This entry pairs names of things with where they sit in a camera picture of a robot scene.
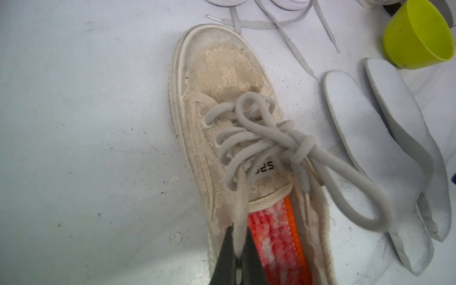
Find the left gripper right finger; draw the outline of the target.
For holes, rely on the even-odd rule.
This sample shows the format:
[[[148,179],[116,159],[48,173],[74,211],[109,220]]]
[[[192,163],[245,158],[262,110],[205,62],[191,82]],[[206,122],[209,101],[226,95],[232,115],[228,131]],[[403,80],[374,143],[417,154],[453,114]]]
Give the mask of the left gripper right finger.
[[[247,235],[241,258],[242,285],[268,285],[252,235]]]

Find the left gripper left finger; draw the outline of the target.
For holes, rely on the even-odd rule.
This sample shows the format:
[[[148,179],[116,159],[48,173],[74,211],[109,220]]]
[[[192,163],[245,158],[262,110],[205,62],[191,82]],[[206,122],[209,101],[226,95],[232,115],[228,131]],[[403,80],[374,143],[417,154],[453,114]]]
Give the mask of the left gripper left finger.
[[[233,226],[227,228],[209,285],[235,285],[237,258],[233,249]]]

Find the red orange shoe insole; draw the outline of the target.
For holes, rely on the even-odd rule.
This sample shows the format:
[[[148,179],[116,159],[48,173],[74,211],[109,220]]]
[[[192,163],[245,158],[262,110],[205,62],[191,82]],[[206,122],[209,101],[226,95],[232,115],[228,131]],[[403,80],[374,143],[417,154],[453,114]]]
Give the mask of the red orange shoe insole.
[[[248,226],[270,285],[313,283],[290,197],[249,214]]]

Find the white shoe insole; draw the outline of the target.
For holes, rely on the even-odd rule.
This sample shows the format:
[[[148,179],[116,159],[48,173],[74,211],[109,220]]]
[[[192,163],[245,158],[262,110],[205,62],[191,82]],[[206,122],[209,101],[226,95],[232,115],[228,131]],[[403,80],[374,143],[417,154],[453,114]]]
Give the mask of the white shoe insole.
[[[417,205],[425,188],[423,170],[394,141],[380,114],[349,74],[330,71],[323,87],[351,161],[384,193],[393,208],[395,221],[388,233],[399,260],[413,275],[421,275],[434,253]]]
[[[395,141],[425,174],[426,188],[418,198],[419,210],[431,237],[444,242],[451,231],[452,207],[442,153],[396,67],[384,59],[370,58],[365,69]]]

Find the white sneaker with laces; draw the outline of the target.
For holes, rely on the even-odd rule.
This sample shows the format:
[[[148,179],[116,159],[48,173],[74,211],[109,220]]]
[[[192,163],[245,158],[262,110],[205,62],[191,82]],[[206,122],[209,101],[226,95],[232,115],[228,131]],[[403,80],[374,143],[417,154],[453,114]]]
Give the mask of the white sneaker with laces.
[[[310,12],[311,9],[314,9],[317,13],[319,21],[323,25],[329,39],[333,43],[337,52],[339,52],[339,48],[337,46],[336,38],[327,23],[323,11],[320,7],[320,4],[317,0],[309,0],[309,1],[273,1],[273,4],[285,11],[297,12],[298,15],[295,18],[285,21],[279,21],[275,18],[275,16],[266,9],[262,1],[255,2],[260,10],[267,16],[268,21],[248,21],[248,20],[241,20],[242,29],[252,29],[252,30],[277,30],[279,35],[284,40],[285,44],[296,58],[298,63],[301,67],[306,71],[306,73],[313,78],[317,78],[312,68],[308,65],[307,61],[300,53],[299,49],[296,45],[292,42],[292,40],[288,37],[284,28],[294,23],[298,23],[302,21]]]

